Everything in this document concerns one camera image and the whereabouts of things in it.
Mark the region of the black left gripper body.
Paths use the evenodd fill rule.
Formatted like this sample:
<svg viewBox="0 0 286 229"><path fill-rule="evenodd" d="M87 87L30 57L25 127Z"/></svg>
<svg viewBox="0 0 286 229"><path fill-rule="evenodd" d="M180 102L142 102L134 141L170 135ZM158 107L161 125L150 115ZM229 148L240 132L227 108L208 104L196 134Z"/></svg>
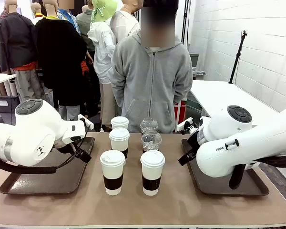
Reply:
<svg viewBox="0 0 286 229"><path fill-rule="evenodd" d="M69 143L61 148L58 148L58 151L63 154L76 154L77 152L77 145L73 143Z"/></svg>

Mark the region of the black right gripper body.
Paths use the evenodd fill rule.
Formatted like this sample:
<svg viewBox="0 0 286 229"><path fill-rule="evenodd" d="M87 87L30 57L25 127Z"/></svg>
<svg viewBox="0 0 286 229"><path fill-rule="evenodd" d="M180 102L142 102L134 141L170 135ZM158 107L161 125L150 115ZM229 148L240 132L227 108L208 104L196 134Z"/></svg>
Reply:
<svg viewBox="0 0 286 229"><path fill-rule="evenodd" d="M200 147L198 140L197 140L198 133L199 133L198 131L192 133L190 137L187 139L187 143L190 145L190 150L189 150L190 154L196 154L197 150Z"/></svg>

